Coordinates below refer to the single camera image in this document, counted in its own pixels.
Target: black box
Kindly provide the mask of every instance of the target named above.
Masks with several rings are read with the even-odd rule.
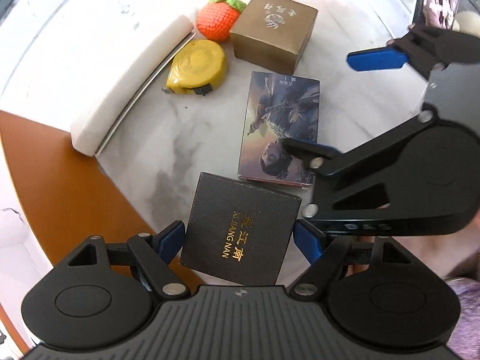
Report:
[[[274,285],[301,201],[202,172],[181,264],[246,286]]]

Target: crocheted strawberry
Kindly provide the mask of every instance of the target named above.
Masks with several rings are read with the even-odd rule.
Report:
[[[240,0],[209,0],[197,16],[197,29],[207,39],[226,41],[246,3]]]

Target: brown surface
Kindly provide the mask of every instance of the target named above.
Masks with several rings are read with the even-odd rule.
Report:
[[[17,346],[17,348],[20,349],[20,351],[23,354],[26,354],[30,350],[30,348],[25,343],[22,336],[17,332],[17,329],[15,329],[14,324],[11,323],[10,318],[8,317],[7,313],[5,312],[5,309],[1,304],[0,304],[0,321],[3,323],[3,326],[5,326],[5,329],[7,330],[8,335],[11,337],[13,342],[15,342],[15,345]]]
[[[317,9],[293,0],[251,0],[230,30],[235,56],[280,74],[293,74],[317,14]],[[278,27],[268,27],[268,21]]]
[[[92,234],[125,242],[152,233],[96,159],[73,149],[68,132],[0,111],[0,139],[28,224],[53,265]],[[175,259],[171,267],[191,288],[201,283],[177,266]]]

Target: ribbed gray surface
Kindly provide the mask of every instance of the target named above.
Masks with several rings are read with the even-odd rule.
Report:
[[[248,293],[237,295],[236,292],[241,290]],[[287,297],[283,287],[202,286],[198,294],[190,299],[165,303],[144,331],[116,347],[86,354],[71,354],[38,346],[24,359],[458,358],[444,347],[412,355],[390,355],[360,347],[330,325],[320,306],[292,300]]]

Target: table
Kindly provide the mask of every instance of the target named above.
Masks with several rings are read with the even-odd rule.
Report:
[[[2,77],[0,109],[69,131],[82,101],[112,68],[111,57],[128,51],[135,28],[171,9],[193,19],[206,1],[65,0],[46,15],[13,72]],[[366,0],[297,1],[319,10],[295,72],[321,81],[319,142],[347,151],[417,112],[426,84],[410,67],[356,73],[345,63],[348,52],[390,39]],[[161,91],[163,72],[97,159],[154,231],[175,219],[188,221],[201,171],[236,177],[250,74],[264,69],[236,59],[230,44],[224,47],[229,74],[218,90],[205,98],[167,95]],[[282,190],[308,201],[308,191]],[[306,266],[291,243],[278,282],[289,284]]]

